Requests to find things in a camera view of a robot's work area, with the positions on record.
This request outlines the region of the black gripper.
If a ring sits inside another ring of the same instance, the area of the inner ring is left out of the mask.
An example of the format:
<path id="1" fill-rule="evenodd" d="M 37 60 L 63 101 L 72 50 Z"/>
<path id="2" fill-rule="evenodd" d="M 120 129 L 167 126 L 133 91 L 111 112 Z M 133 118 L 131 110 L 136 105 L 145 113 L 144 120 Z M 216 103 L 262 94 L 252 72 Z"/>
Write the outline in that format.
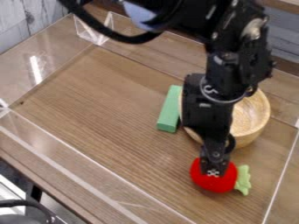
<path id="1" fill-rule="evenodd" d="M 236 140 L 230 132 L 232 124 L 232 105 L 212 103 L 202 93 L 202 73 L 188 74 L 182 88 L 182 125 L 200 139 L 202 144 L 224 144 L 214 151 L 212 165 L 206 147 L 200 147 L 200 173 L 212 174 L 216 170 L 223 176 L 230 165 L 230 153 L 236 146 Z"/>

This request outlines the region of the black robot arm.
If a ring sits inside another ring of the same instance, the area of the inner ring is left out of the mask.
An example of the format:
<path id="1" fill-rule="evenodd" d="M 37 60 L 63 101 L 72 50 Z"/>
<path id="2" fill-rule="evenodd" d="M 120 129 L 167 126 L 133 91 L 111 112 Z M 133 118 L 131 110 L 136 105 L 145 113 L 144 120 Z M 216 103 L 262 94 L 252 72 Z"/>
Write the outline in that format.
<path id="1" fill-rule="evenodd" d="M 223 176 L 235 148 L 232 111 L 268 79 L 276 63 L 267 43 L 268 15 L 258 0 L 116 0 L 144 32 L 127 36 L 108 28 L 77 0 L 59 0 L 95 31 L 137 45 L 176 30 L 194 36 L 207 51 L 206 73 L 186 76 L 182 125 L 200 136 L 200 172 Z"/>

